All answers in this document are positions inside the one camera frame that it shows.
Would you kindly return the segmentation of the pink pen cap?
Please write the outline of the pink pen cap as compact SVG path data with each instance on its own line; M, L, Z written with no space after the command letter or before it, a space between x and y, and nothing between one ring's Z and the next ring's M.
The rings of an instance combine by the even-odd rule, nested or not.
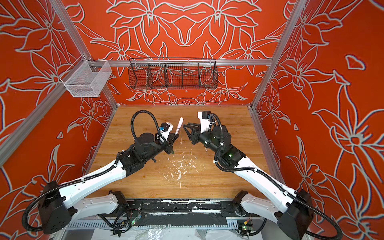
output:
M183 125L184 118L180 117L179 123L178 123L178 128L180 128Z

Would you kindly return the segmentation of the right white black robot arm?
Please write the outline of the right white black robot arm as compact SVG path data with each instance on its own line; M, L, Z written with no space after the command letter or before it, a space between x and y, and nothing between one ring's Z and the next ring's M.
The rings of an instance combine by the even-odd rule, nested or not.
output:
M245 153L232 143L226 126L202 128L199 124L183 126L193 145L201 143L215 152L214 162L224 172L234 173L258 189L262 200L249 193L238 194L239 204L247 213L259 215L278 225L292 240L300 240L314 218L312 199L304 190L296 190L272 178L256 166Z

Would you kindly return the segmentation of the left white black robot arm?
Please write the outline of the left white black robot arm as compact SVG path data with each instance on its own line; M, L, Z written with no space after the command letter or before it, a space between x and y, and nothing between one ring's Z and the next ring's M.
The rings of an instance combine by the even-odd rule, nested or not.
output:
M89 195L138 172L161 152L170 155L178 137L175 133L165 133L160 137L144 133L127 150L117 153L116 159L106 166L66 183L48 183L32 203L38 207L41 227L35 228L27 223L24 227L31 232L50 235L74 220L111 214L122 208L127 202L121 192L111 192L106 197L94 199Z

